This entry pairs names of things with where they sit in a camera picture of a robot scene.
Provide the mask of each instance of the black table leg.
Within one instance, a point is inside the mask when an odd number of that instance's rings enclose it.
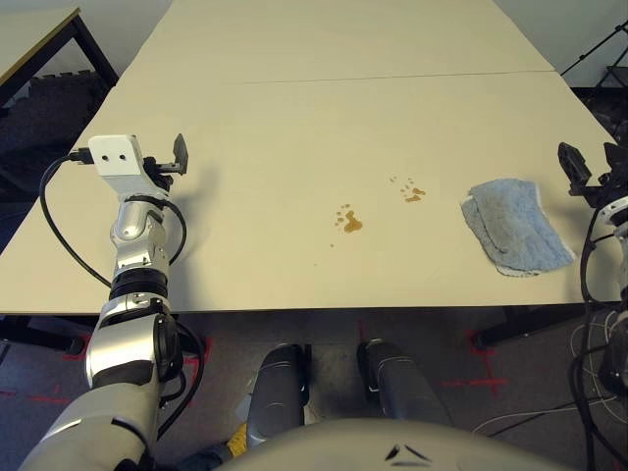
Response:
[[[506,322],[478,332],[473,342],[478,348],[495,346],[507,340],[528,337],[538,331],[582,317],[584,304],[553,304],[539,307],[504,306]]]
[[[28,326],[29,321],[29,316],[6,316],[0,321],[0,339],[45,346],[70,355],[78,355],[82,351],[85,344],[83,339],[33,329]]]
[[[115,86],[118,82],[118,74],[116,74],[114,68],[111,67],[111,64],[94,40],[93,36],[89,32],[89,29],[85,26],[85,23],[82,22],[80,17],[75,17],[72,20],[72,24],[77,31],[75,41],[77,42],[78,47],[80,47],[83,54],[87,56],[87,59],[89,59],[91,65],[94,66],[98,75],[105,80],[105,83],[107,83],[110,88]]]
[[[85,23],[79,16],[76,16],[0,85],[0,105],[4,105],[15,95],[72,38],[77,42],[78,47],[91,65],[94,66],[96,73],[110,88],[114,86],[118,82],[118,74],[96,44]]]

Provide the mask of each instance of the blue cloth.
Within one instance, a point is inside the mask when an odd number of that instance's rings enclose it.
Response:
[[[461,205],[464,219],[500,272],[531,276],[574,261],[543,214],[535,183],[494,180],[469,195]]]

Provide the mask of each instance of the table leg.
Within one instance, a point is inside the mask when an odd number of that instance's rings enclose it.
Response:
[[[82,351],[83,339],[33,329],[28,326],[29,321],[29,316],[6,316],[0,321],[0,339],[45,346],[54,350],[65,351],[70,355],[77,355]]]
[[[94,66],[98,75],[105,80],[105,83],[107,83],[110,88],[115,86],[118,82],[118,74],[116,74],[114,68],[111,67],[111,64],[94,40],[93,36],[89,32],[89,29],[85,26],[85,23],[82,22],[80,17],[75,17],[72,20],[72,24],[77,31],[75,41],[77,42],[78,47],[80,47],[83,54],[87,56],[87,59],[89,59],[91,65]]]
[[[478,348],[498,345],[507,340],[528,337],[536,332],[555,327],[563,322],[582,317],[584,304],[554,304],[530,306],[504,306],[506,322],[478,332],[473,342]]]

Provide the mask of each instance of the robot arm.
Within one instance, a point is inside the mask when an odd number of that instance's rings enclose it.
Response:
[[[87,348],[90,391],[64,410],[21,470],[151,466],[161,391],[183,366],[168,302],[162,226],[172,183],[162,174],[173,169],[183,174],[186,168],[181,135],[177,146],[181,162],[158,166],[154,159],[142,158],[132,135],[89,140],[98,173],[121,202],[111,229],[117,249],[113,283]]]

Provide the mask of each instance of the white wall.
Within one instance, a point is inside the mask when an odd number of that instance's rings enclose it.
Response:
[[[626,0],[494,0],[545,58],[562,72],[628,20]],[[570,86],[593,86],[628,46],[619,32],[564,78]]]
[[[80,7],[80,17],[114,69],[121,74],[159,23],[172,0],[0,0],[0,14],[59,7]],[[70,41],[38,75],[91,69]]]

